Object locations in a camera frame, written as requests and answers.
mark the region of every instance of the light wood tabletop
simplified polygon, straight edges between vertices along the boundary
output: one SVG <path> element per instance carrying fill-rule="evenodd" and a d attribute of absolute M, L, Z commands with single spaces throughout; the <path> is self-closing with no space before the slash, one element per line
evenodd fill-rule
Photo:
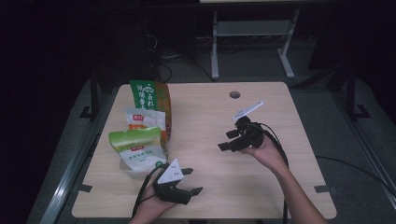
<path fill-rule="evenodd" d="M 286 84 L 282 82 L 168 84 L 172 105 L 169 161 L 194 169 L 177 185 L 203 187 L 187 205 L 179 204 L 166 218 L 282 218 L 283 193 L 275 176 L 249 155 L 221 151 L 219 143 L 234 129 L 231 117 L 238 109 L 264 105 L 248 117 L 270 126 L 290 161 L 290 169 L 305 193 L 326 218 L 336 216 L 329 192 L 317 193 L 325 182 Z M 230 97 L 238 91 L 240 97 Z M 130 217 L 143 179 L 120 169 L 120 156 L 108 142 L 108 133 L 128 128 L 124 108 L 134 106 L 129 85 L 120 87 L 106 126 L 92 157 L 73 207 L 75 217 Z"/>

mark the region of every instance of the person's right hand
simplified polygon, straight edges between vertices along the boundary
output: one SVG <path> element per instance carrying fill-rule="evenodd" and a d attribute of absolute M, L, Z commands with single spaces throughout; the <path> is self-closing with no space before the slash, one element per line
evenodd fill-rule
<path fill-rule="evenodd" d="M 272 172 L 278 169 L 288 168 L 286 163 L 283 161 L 279 151 L 276 149 L 273 141 L 265 134 L 263 136 L 264 141 L 262 142 L 262 145 L 260 147 L 247 147 L 240 150 L 240 152 L 254 157 L 257 161 L 270 169 Z"/>

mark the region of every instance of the person's hand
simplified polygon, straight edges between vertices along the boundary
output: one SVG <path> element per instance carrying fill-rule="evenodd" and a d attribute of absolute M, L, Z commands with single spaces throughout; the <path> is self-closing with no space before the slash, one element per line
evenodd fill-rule
<path fill-rule="evenodd" d="M 136 215 L 129 224 L 151 223 L 175 205 L 176 203 L 161 201 L 161 199 L 155 196 L 152 185 L 149 185 L 143 193 L 142 202 L 137 208 Z"/>
<path fill-rule="evenodd" d="M 262 145 L 260 147 L 247 147 L 240 150 L 240 152 L 254 157 L 257 161 L 270 169 L 272 172 L 279 169 L 288 168 L 286 163 L 283 161 L 279 151 L 276 149 L 273 141 L 265 134 L 263 136 L 264 141 L 262 142 Z"/>

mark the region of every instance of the human arm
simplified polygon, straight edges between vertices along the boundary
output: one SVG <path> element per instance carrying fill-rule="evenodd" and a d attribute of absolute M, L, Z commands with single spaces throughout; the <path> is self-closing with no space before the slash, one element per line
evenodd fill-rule
<path fill-rule="evenodd" d="M 295 223 L 327 223 L 323 215 L 306 196 L 268 136 L 264 136 L 261 147 L 248 147 L 242 149 L 241 152 L 251 155 L 274 173 L 285 195 L 291 218 Z"/>
<path fill-rule="evenodd" d="M 149 185 L 143 194 L 142 202 L 136 214 L 129 224 L 149 224 L 175 205 L 176 203 L 164 202 L 155 196 L 154 188 Z"/>

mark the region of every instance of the table hole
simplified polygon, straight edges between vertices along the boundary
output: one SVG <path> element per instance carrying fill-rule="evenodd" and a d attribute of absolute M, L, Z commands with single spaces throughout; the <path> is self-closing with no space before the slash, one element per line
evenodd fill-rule
<path fill-rule="evenodd" d="M 241 96 L 241 93 L 239 91 L 231 91 L 230 92 L 230 97 L 233 99 L 238 99 Z"/>

